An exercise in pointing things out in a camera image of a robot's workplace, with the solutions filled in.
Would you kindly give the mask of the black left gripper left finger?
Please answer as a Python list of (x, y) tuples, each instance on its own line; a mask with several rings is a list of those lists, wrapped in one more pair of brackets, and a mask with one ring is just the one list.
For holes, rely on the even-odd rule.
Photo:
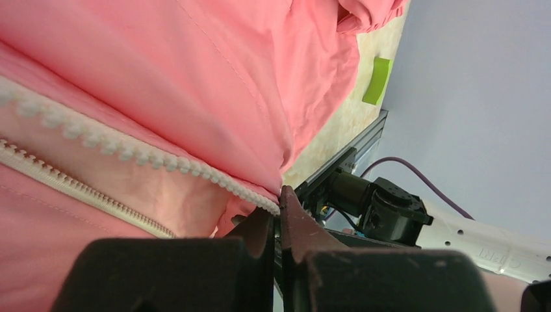
[(274, 217), (256, 209), (215, 239), (99, 239), (53, 311), (271, 311)]

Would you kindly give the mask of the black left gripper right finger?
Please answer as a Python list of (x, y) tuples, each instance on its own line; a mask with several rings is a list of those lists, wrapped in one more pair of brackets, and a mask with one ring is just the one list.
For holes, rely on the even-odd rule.
[(349, 247), (282, 188), (285, 311), (494, 311), (481, 274), (451, 250)]

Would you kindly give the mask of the pink zip-up jacket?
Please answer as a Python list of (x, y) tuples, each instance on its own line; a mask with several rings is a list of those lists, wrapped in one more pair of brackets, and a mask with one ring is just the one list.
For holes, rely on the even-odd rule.
[(406, 1), (2, 1), (1, 310), (98, 239), (221, 237), (353, 90)]

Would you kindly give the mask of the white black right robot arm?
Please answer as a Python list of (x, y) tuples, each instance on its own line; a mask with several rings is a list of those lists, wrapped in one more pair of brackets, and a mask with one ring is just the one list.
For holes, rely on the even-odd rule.
[(461, 252), (485, 273), (498, 307), (550, 310), (550, 242), (446, 212), (389, 180), (330, 175), (327, 203), (367, 239)]

